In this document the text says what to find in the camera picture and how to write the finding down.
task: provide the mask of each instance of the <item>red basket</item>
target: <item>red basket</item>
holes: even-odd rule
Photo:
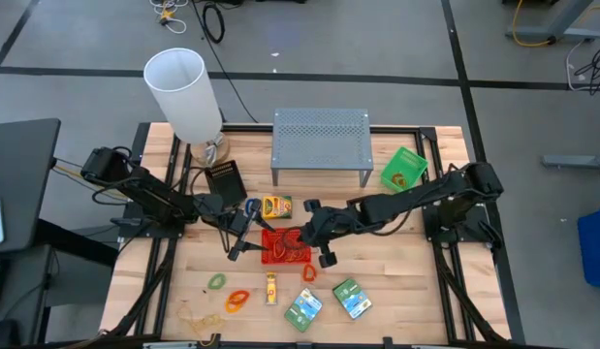
[[[283,244],[282,234],[286,228],[278,228],[276,232],[270,232],[267,229],[261,231],[262,246],[267,248],[267,251],[261,252],[261,263],[263,264],[306,264],[310,263],[310,247],[303,242],[298,242],[300,230],[294,229],[285,235]]]

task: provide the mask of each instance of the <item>black metal frame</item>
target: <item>black metal frame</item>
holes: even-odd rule
[[[140,132],[140,131],[144,131],[144,130],[148,131],[148,128],[143,129],[142,126],[139,128],[139,135],[137,135],[137,139],[135,140],[135,148],[137,148],[137,149],[143,149],[142,145],[146,142],[146,134],[148,132]],[[272,125],[271,124],[246,124],[246,125],[226,124],[223,126],[222,131],[223,132],[268,132],[268,133],[270,133],[270,132],[272,132]],[[432,155],[431,157],[433,159],[433,167],[435,170],[435,176],[440,177],[443,175],[443,167],[442,167],[442,163],[441,163],[439,147],[437,144],[437,136],[436,136],[435,128],[433,128],[433,127],[372,126],[370,128],[370,132],[371,132],[371,134],[397,134],[397,135],[413,136],[415,139],[415,144],[417,147],[418,154],[423,157],[426,157],[425,140],[427,140],[429,149],[430,149],[430,152]],[[166,177],[167,183],[170,183],[169,178],[170,178],[170,180],[172,180],[173,175],[174,175],[174,162],[176,160],[176,156],[178,153],[178,144],[175,146],[175,142],[174,142],[174,145],[172,148],[172,153],[171,153],[170,159],[169,159],[169,168],[167,170],[167,177]],[[189,171],[190,162],[191,162],[191,153],[189,152],[189,148],[188,148],[188,151],[186,151],[185,160],[184,160],[184,164],[183,164],[184,171]],[[187,177],[185,177],[184,182],[182,182],[180,185],[181,191],[184,191],[186,189],[186,181],[187,181]],[[429,172],[428,172],[428,170],[426,170],[423,173],[422,182],[426,183],[428,181],[429,181]],[[156,244],[155,243],[156,240],[159,241],[159,239],[156,238],[151,247],[151,253],[149,256],[149,261],[148,261],[148,266],[147,266],[147,274],[146,274],[145,279],[149,279],[155,270],[157,257],[159,255],[159,242]],[[171,239],[169,241],[169,249],[167,250],[167,253],[173,253],[173,254],[175,253],[176,243],[177,243],[176,239]],[[443,253],[443,250],[438,242],[434,241],[432,243],[432,247],[433,247],[433,253],[435,255],[435,258],[437,258],[437,253]],[[503,256],[506,255],[506,251],[504,250],[504,247],[502,247],[501,252],[502,252]],[[464,280],[464,276],[463,276],[463,272],[462,272],[460,255],[459,255],[459,251],[458,251],[456,244],[451,246],[450,254],[451,254],[453,273],[454,273],[455,279],[461,286],[462,290],[465,291],[465,280]],[[493,257],[494,257],[494,261],[497,264],[500,264],[498,270],[502,270],[503,268],[506,268],[506,269],[509,268],[508,265],[507,266],[502,265],[504,263],[503,257],[496,256],[495,254],[493,255]],[[453,317],[453,309],[452,309],[452,304],[451,304],[449,286],[447,285],[445,280],[439,276],[439,271],[437,270],[437,267],[436,267],[436,273],[437,273],[437,277],[438,277],[440,298],[441,298],[441,302],[442,302],[442,309],[444,312],[444,324],[445,324],[445,328],[446,328],[446,334],[447,334],[448,341],[450,343],[457,343],[461,346],[467,346],[468,344],[474,345],[475,340],[476,340],[475,333],[474,333],[474,325],[471,321],[469,314],[467,314],[467,312],[465,311],[465,309],[463,307],[461,307],[460,311],[463,316],[463,327],[464,327],[464,333],[465,333],[465,340],[460,340],[457,338],[456,324],[455,324],[455,320]],[[513,281],[510,278],[510,271],[507,275],[507,276],[509,276],[508,278],[503,279],[500,276],[501,276],[501,274],[498,274],[498,277],[500,278],[499,281],[500,281],[501,288],[504,288],[506,285],[507,288],[512,289]],[[167,278],[164,280],[164,283],[161,286],[160,298],[159,298],[159,302],[158,302],[158,306],[157,306],[157,313],[156,313],[156,317],[155,317],[155,329],[153,332],[155,335],[161,335],[161,332],[162,332],[162,328],[163,328],[163,324],[164,324],[164,315],[166,312],[166,304],[168,301],[168,296],[169,296],[169,291],[170,291],[171,277],[172,276],[170,274],[168,274]],[[506,303],[506,301],[508,301],[508,300],[504,299],[504,302],[505,302],[504,305],[505,305],[505,308],[508,309],[510,306],[509,306],[509,304]],[[517,310],[517,304],[515,304],[515,309],[516,309],[518,317],[519,317],[519,311]],[[139,318],[139,322],[137,322],[135,334],[142,334],[145,317],[146,317],[146,314],[144,312],[141,315],[141,318]],[[518,321],[516,322],[516,324],[518,324],[520,326],[521,320],[519,320],[519,319],[517,319],[517,320]],[[509,318],[509,327],[512,327],[511,318]],[[511,331],[512,331],[512,333],[514,333],[516,331],[521,331],[521,329],[519,329],[519,330],[515,329],[514,331],[513,331],[513,329],[511,329]],[[341,348],[341,347],[345,347],[345,348],[384,348],[384,347],[386,347],[386,348],[408,348],[408,347],[410,347],[409,345],[393,345],[391,343],[392,343],[392,339],[389,337],[385,337],[384,343],[381,343],[381,344],[311,343],[310,346],[308,346],[308,347],[310,347],[310,348]],[[253,347],[299,348],[299,347],[301,347],[301,343],[289,343],[289,342],[263,343],[263,342],[220,341],[220,342],[214,343],[214,345],[211,346],[211,348],[225,347],[225,346],[244,347],[244,348],[253,348]]]

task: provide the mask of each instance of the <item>gray floor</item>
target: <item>gray floor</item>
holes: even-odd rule
[[[567,1],[553,9],[526,7],[521,24],[548,22]],[[27,3],[0,1],[0,47]],[[499,0],[451,3],[470,79],[564,82],[571,45],[519,48],[503,37],[513,6]],[[184,35],[155,24],[145,0],[43,0],[3,66],[141,70],[159,50],[185,47],[219,71],[194,14],[183,8],[177,17],[187,21]],[[439,0],[249,1],[225,12],[225,19],[227,37],[217,50],[229,72],[457,78]],[[600,28],[600,12],[585,26]],[[599,47],[600,41],[582,47],[573,64],[587,63]],[[458,87],[263,80],[236,86],[262,121],[271,121],[278,107],[366,108],[373,124],[459,125],[473,154]],[[214,80],[213,87],[227,118],[247,122],[228,83]],[[498,205],[526,341],[600,348],[600,289],[584,282],[576,227],[579,216],[600,207],[600,178],[539,165],[547,153],[598,152],[600,94],[473,89],[472,95],[487,156],[506,189]],[[45,117],[63,121],[57,155],[78,163],[95,146],[130,145],[139,122],[164,119],[142,79],[0,74],[0,122]],[[45,219],[78,229],[106,225],[119,214],[93,205],[85,189],[50,176]],[[115,233],[98,238],[114,240]],[[50,299],[86,305],[55,308],[48,338],[92,335],[110,271],[60,258],[65,281]],[[78,332],[60,331],[65,319],[78,314],[86,314]]]

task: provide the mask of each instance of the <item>wooden table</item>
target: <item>wooden table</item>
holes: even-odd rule
[[[436,127],[436,132],[444,169],[451,163],[465,165],[468,157],[461,129]],[[248,197],[293,197],[293,219],[269,221],[274,227],[308,221],[310,214],[304,212],[302,206],[307,199],[320,199],[323,206],[343,207],[348,199],[388,193],[380,183],[379,175],[372,176],[362,189],[356,173],[332,171],[285,172],[279,178],[279,185],[273,187],[269,168],[271,133],[226,134],[232,145],[230,158],[237,161]],[[172,140],[173,130],[169,124],[151,124],[142,166],[162,180]],[[416,149],[411,136],[372,135],[377,174],[400,146]],[[426,154],[432,164],[430,151]],[[174,180],[179,179],[180,169],[178,163]],[[432,178],[432,165],[429,165],[429,173]],[[204,177],[198,178],[196,186],[195,192],[208,192]],[[247,240],[260,243],[261,228],[253,225]],[[150,239],[138,238],[119,256],[101,328],[113,328],[141,292],[150,245]],[[391,336],[395,343],[447,343],[433,252],[425,239],[423,219],[418,210],[413,211],[402,229],[390,237],[350,236],[333,240],[331,249],[337,255],[338,264],[321,270],[317,251],[313,251],[313,265],[317,266],[318,276],[313,283],[305,283],[300,276],[301,266],[266,267],[261,264],[261,253],[254,251],[231,262],[222,250],[216,230],[201,222],[186,227],[174,259],[163,339],[209,339],[210,332],[202,332],[199,337],[179,319],[177,311],[187,306],[195,319],[208,314],[219,314],[224,318],[226,324],[219,331],[224,341],[381,343],[382,337]],[[461,243],[459,250],[471,300],[499,334],[510,337],[490,251],[481,243]],[[265,305],[266,271],[278,272],[278,305]],[[217,272],[226,273],[227,284],[219,291],[208,290],[206,284]],[[373,307],[356,321],[351,320],[332,293],[332,288],[348,277],[355,278],[373,302]],[[300,333],[283,314],[304,287],[310,288],[324,307],[308,331]],[[227,314],[225,299],[240,289],[251,293],[250,300],[239,312]],[[452,293],[451,299],[458,337],[464,338],[458,303]],[[156,303],[157,296],[154,295],[151,304]],[[151,306],[147,313],[146,333],[152,331],[155,308]]]

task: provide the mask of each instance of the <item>table leg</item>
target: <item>table leg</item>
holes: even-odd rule
[[[271,169],[271,182],[273,186],[278,186],[278,170]]]
[[[114,267],[118,251],[101,242],[85,238],[55,224],[39,219],[35,243],[47,243],[57,250],[79,256],[108,267]]]
[[[360,187],[361,188],[366,187],[366,184],[368,183],[368,178],[370,177],[371,173],[372,173],[372,171],[360,171]]]

